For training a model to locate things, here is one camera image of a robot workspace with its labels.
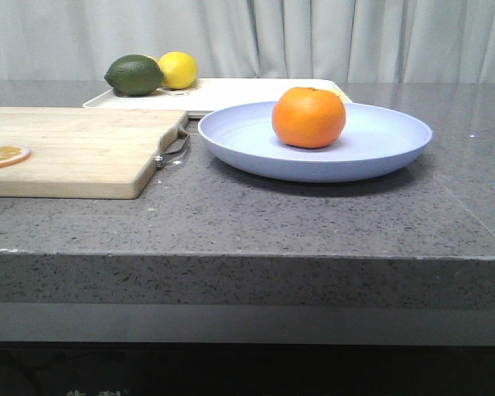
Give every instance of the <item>gray countertop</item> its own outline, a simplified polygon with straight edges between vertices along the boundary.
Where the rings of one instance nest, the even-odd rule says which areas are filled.
[[[158,171],[136,200],[0,197],[0,341],[495,343],[495,84],[339,85],[355,102],[429,124],[435,135],[426,152],[368,181],[276,181],[214,158],[191,121],[180,163]],[[106,89],[0,81],[0,106],[81,106]],[[185,336],[172,324],[147,336],[129,324],[92,335],[79,321],[77,337],[46,326],[55,315],[73,321],[100,309],[106,326],[142,312],[135,320],[146,328],[148,309],[176,307],[176,315],[207,319],[189,321],[195,330]],[[267,310],[287,309],[282,326],[301,335],[228,337],[223,322],[209,323],[212,308],[222,317],[249,313],[265,332],[276,317]],[[23,327],[30,309],[37,331]],[[316,309],[305,327],[300,315]],[[337,313],[351,313],[361,328],[329,332]],[[384,324],[393,314],[408,334]],[[428,336],[409,317],[440,320],[443,330]],[[312,324],[320,318],[327,322]],[[158,329],[158,320],[150,326]],[[454,322],[455,340],[446,335]],[[201,323],[215,336],[195,335]],[[374,339],[365,336],[372,323]]]

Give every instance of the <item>granite countertop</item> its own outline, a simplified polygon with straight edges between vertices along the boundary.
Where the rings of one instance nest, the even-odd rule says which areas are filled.
[[[382,312],[495,313],[495,84],[339,85],[355,102],[429,124],[426,152],[368,181],[276,181],[214,158],[191,121],[180,163],[136,200],[0,197],[0,312],[296,307],[368,309],[380,322]],[[0,81],[0,106],[81,106],[105,90]]]

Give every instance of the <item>blue plate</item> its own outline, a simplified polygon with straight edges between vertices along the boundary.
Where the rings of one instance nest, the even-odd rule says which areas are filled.
[[[214,111],[198,130],[225,163],[293,182],[352,182],[382,176],[414,161],[431,141],[420,120],[383,107],[347,103],[341,137],[325,148],[283,144],[271,127],[274,101]]]

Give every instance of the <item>yellow object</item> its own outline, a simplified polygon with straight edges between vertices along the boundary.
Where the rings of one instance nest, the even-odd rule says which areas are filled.
[[[196,60],[184,52],[169,52],[158,61],[165,78],[163,86],[171,89],[189,87],[196,79],[198,65]]]
[[[28,148],[18,146],[0,146],[0,167],[7,167],[24,161],[31,155]]]

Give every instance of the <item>orange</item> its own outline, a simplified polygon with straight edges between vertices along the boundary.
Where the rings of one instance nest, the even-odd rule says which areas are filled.
[[[279,139],[290,146],[318,149],[341,135],[347,114],[332,91],[294,87],[273,108],[271,123]]]
[[[7,167],[24,161],[31,155],[31,151],[19,146],[0,146],[0,167]]]

